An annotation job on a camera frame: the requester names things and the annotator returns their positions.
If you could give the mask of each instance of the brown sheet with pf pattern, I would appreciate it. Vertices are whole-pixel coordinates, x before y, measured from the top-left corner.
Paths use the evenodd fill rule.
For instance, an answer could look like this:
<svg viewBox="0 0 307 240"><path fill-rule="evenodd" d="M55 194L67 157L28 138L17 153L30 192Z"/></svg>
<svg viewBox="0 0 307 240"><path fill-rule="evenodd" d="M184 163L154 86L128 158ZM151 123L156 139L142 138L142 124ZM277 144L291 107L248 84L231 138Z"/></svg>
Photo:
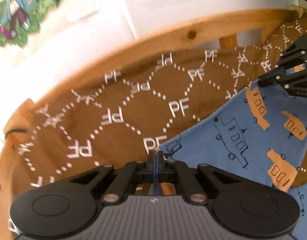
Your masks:
<svg viewBox="0 0 307 240"><path fill-rule="evenodd" d="M145 160L149 150L274 68L279 54L305 33L302 18L262 45L165 51L48 102L34 114L25 143L10 137L13 147L0 156L0 240L16 236L8 209L19 194L105 163L121 168ZM302 168L293 187L307 182L307 153Z"/></svg>

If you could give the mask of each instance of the purple shoe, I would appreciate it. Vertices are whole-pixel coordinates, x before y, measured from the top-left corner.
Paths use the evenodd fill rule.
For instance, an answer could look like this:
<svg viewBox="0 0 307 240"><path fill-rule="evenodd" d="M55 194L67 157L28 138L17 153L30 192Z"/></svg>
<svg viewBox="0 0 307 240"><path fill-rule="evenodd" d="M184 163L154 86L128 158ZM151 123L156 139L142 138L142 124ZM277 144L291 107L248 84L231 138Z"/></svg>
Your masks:
<svg viewBox="0 0 307 240"><path fill-rule="evenodd" d="M3 27L0 24L0 32L8 39L8 40L14 40L16 38L16 36L12 36L11 31L9 31L8 29L6 29L5 27Z"/></svg>

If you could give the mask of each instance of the black strap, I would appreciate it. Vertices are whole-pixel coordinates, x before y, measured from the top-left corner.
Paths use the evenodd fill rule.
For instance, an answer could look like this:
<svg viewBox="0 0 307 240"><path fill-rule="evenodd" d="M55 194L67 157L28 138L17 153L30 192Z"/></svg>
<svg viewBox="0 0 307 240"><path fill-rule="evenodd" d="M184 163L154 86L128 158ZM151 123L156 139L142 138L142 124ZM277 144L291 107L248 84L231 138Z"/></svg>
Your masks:
<svg viewBox="0 0 307 240"><path fill-rule="evenodd" d="M5 140L7 139L7 136L8 136L10 133L14 133L14 132L27 133L28 130L27 130L27 129L11 129L11 130L9 130L8 132L5 133Z"/></svg>

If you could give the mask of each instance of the ribbed gray panel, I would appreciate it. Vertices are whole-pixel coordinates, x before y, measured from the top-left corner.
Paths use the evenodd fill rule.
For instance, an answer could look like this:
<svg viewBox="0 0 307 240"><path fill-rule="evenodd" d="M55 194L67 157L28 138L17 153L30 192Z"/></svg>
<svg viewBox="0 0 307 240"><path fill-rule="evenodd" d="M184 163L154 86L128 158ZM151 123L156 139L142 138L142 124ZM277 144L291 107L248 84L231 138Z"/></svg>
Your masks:
<svg viewBox="0 0 307 240"><path fill-rule="evenodd" d="M83 232L66 240L246 240L222 228L202 206L181 196L129 196L105 207ZM20 236L17 240L33 240ZM274 240L294 240L290 235Z"/></svg>

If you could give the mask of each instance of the silver bolt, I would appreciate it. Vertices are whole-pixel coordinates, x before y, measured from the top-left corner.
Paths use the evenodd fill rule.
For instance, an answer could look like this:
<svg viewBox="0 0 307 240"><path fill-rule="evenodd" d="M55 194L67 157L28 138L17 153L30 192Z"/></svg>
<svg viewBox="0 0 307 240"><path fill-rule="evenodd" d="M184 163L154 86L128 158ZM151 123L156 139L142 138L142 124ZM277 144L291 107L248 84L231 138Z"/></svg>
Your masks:
<svg viewBox="0 0 307 240"><path fill-rule="evenodd" d="M106 196L103 197L103 200L106 202L116 202L119 200L119 196L116 194L107 194Z"/></svg>
<svg viewBox="0 0 307 240"><path fill-rule="evenodd" d="M190 199L194 202L204 202L206 200L206 196L202 194L193 194Z"/></svg>

